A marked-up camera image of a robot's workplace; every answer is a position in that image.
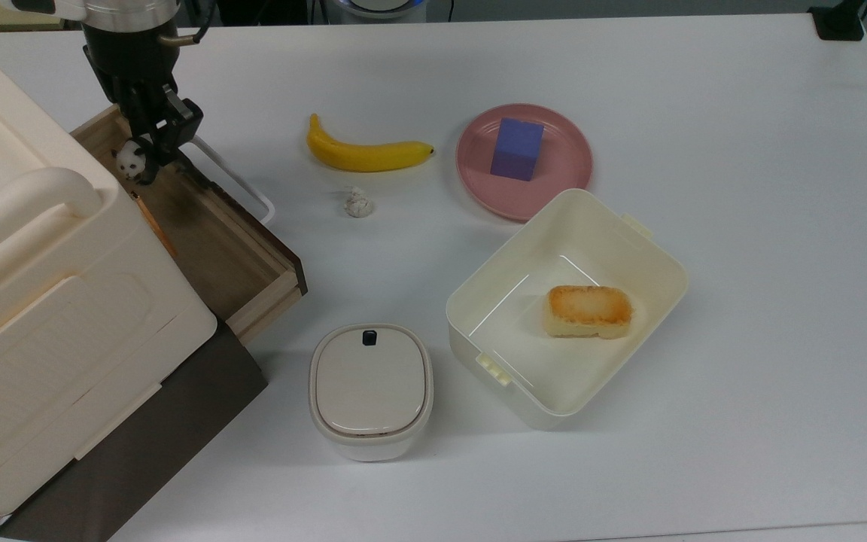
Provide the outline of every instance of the bread slice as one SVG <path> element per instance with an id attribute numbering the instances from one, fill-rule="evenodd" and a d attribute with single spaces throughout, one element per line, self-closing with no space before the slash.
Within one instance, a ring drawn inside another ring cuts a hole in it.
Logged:
<path id="1" fill-rule="evenodd" d="M 631 301 L 617 288 L 562 285 L 547 292 L 543 326 L 550 336 L 616 339 L 631 326 Z"/>

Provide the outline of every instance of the dark base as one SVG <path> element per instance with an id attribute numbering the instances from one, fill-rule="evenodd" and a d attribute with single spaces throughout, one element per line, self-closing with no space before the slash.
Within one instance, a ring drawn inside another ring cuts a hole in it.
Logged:
<path id="1" fill-rule="evenodd" d="M 0 518 L 0 536 L 106 542 L 266 384 L 220 321 L 214 336 L 92 452 Z"/>
<path id="2" fill-rule="evenodd" d="M 865 35 L 857 14 L 833 8 L 809 8 L 808 13 L 815 19 L 815 30 L 822 40 L 861 41 Z"/>

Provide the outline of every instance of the open container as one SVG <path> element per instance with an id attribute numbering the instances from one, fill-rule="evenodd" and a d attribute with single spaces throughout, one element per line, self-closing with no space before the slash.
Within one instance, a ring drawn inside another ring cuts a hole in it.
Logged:
<path id="1" fill-rule="evenodd" d="M 555 339 L 541 327 L 556 285 L 620 288 L 634 314 L 626 336 Z M 554 428 L 580 411 L 688 289 L 688 275 L 591 193 L 561 192 L 447 301 L 450 346 L 527 425 Z"/>

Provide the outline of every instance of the wooden tray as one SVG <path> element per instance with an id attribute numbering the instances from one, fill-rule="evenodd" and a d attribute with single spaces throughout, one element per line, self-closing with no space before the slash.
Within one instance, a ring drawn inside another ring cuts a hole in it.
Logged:
<path id="1" fill-rule="evenodd" d="M 300 259 L 186 157 L 141 186 L 116 171 L 111 150 L 129 126 L 111 106 L 72 131 L 130 192 L 190 285 L 248 343 L 306 293 Z"/>

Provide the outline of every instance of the blue cube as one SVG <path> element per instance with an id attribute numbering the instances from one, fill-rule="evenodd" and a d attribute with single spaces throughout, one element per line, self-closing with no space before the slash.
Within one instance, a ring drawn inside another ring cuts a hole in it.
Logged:
<path id="1" fill-rule="evenodd" d="M 540 156 L 543 124 L 526 120 L 501 119 L 497 145 L 491 162 L 491 175 L 530 181 Z"/>

